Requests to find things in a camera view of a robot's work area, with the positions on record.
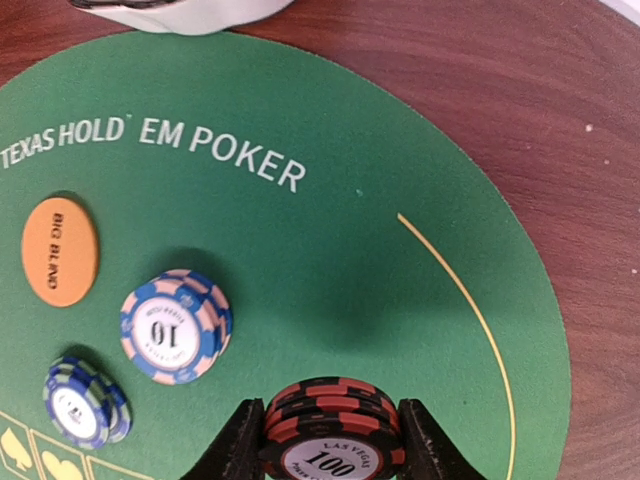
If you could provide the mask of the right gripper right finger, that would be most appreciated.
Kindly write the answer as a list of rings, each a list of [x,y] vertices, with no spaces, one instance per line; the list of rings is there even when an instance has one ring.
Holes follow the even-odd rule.
[[[402,399],[398,414],[406,451],[398,479],[485,480],[420,400]]]

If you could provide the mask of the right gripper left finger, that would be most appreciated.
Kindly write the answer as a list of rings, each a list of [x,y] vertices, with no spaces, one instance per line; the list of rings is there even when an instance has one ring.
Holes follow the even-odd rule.
[[[264,413],[262,399],[243,400],[184,480],[263,480]]]

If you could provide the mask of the brown black chip top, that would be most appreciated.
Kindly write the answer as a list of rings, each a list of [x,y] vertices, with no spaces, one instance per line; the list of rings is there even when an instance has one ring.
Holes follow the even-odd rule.
[[[391,479],[406,450],[399,414],[383,390],[329,376],[275,395],[259,458],[273,479]]]

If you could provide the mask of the white blue chip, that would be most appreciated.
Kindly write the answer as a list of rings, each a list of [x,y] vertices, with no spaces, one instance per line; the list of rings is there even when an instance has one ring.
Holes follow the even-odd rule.
[[[132,291],[120,312],[121,344],[153,381],[191,383],[227,350],[231,305],[219,286],[188,269],[168,270]]]

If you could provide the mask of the green blue chip top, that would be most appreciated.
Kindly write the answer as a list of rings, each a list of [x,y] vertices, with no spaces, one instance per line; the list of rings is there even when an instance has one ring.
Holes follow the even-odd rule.
[[[123,441],[133,427],[120,386],[87,361],[60,357],[50,365],[42,397],[57,431],[84,450]]]

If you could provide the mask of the orange round button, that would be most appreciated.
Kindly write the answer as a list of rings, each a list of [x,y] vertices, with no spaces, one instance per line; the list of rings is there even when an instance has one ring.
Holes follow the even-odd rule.
[[[91,216],[70,198],[43,200],[25,223],[21,257],[26,279],[41,300],[57,308],[77,304],[99,269],[99,237]]]

